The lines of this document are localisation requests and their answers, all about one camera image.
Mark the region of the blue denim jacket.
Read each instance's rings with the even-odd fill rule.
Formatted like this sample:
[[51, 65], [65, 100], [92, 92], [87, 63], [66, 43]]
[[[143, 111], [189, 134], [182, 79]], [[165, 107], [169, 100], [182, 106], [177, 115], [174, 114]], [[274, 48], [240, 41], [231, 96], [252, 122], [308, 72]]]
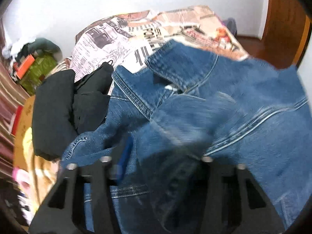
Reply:
[[122, 233], [192, 233], [203, 156], [246, 165], [291, 226], [311, 195], [311, 113], [295, 67], [174, 40], [145, 64], [136, 73], [116, 68], [105, 123], [79, 135], [61, 163], [92, 164], [132, 136], [124, 179], [111, 187]]

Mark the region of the black folded garment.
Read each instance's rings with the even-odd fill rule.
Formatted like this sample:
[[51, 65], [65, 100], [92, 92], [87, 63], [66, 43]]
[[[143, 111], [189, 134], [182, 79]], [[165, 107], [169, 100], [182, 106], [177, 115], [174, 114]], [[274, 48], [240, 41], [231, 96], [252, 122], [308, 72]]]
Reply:
[[104, 123], [113, 66], [107, 62], [75, 81], [72, 69], [56, 72], [37, 88], [33, 107], [34, 152], [48, 161], [59, 159], [84, 132]]

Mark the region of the newspaper print pillow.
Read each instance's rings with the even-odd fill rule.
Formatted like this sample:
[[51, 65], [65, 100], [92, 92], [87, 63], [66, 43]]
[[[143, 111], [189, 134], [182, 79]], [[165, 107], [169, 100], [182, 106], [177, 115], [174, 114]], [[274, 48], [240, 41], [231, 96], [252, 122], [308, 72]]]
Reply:
[[82, 79], [104, 62], [114, 68], [123, 65], [132, 73], [139, 71], [152, 54], [148, 38], [154, 36], [154, 28], [151, 21], [117, 16], [97, 22], [81, 35], [72, 51], [70, 69], [75, 72], [74, 80]]

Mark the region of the comic print bed sheet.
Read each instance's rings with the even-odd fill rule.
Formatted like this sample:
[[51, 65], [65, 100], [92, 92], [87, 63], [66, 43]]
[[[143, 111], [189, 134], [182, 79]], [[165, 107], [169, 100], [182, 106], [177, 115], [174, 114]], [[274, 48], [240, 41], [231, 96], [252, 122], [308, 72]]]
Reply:
[[[161, 12], [154, 17], [150, 16], [149, 11], [114, 16], [132, 21], [147, 20], [153, 22], [155, 24], [152, 31], [154, 36], [148, 38], [152, 53], [165, 44], [166, 41], [175, 39], [186, 45], [212, 51], [233, 60], [241, 60], [247, 57], [246, 51], [238, 43], [235, 36], [231, 34], [229, 29], [208, 6], [198, 5]], [[82, 30], [76, 37], [76, 43], [87, 29], [101, 20]], [[69, 70], [70, 64], [71, 57], [58, 63], [47, 77], [56, 72]], [[110, 97], [113, 87], [112, 81], [108, 92]], [[40, 204], [55, 184], [61, 159], [48, 161], [37, 156], [34, 152], [32, 117], [35, 94], [30, 95], [23, 106], [14, 143], [13, 177], [19, 184], [21, 191], [27, 196], [29, 219], [33, 218]]]

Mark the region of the purple bag on floor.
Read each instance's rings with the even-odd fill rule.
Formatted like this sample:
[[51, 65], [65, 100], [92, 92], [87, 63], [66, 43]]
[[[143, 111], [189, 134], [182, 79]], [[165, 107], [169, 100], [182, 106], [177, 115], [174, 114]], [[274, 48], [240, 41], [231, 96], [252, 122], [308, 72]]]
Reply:
[[224, 25], [229, 29], [231, 34], [234, 36], [237, 36], [237, 25], [236, 25], [236, 20], [234, 18], [228, 18], [224, 22]]

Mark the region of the green box clutter pile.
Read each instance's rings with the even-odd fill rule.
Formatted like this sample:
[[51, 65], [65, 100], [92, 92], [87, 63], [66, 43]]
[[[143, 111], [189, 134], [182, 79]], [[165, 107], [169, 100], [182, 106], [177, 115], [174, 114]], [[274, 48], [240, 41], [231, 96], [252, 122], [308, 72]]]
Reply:
[[29, 95], [35, 94], [61, 57], [59, 46], [43, 37], [30, 42], [21, 39], [1, 48], [1, 58], [8, 75]]

